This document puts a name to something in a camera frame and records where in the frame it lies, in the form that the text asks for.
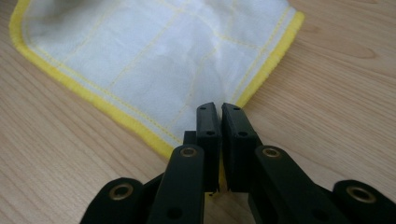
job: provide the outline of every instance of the white cloth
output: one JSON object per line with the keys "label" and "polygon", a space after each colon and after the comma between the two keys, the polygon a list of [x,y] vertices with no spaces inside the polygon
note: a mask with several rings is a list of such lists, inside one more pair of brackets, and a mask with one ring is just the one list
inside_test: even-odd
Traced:
{"label": "white cloth", "polygon": [[286,0],[20,0],[10,30],[33,63],[168,156],[198,105],[247,102],[302,21]]}

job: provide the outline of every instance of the cloth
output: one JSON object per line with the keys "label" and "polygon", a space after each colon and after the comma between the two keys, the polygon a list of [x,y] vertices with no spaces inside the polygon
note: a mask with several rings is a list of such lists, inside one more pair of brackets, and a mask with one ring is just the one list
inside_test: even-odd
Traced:
{"label": "cloth", "polygon": [[169,157],[198,105],[243,106],[304,15],[287,0],[20,0],[16,48]]}

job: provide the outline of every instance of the wooden table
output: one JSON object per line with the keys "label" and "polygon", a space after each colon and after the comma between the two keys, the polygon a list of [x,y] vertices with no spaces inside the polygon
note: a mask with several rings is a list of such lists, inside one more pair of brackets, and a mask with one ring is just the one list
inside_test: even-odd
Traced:
{"label": "wooden table", "polygon": [[[248,117],[321,186],[353,178],[396,201],[395,1],[290,2],[304,26]],[[167,160],[13,48],[15,4],[0,0],[0,222],[78,223],[105,183]],[[253,222],[244,194],[205,205],[205,223]]]}

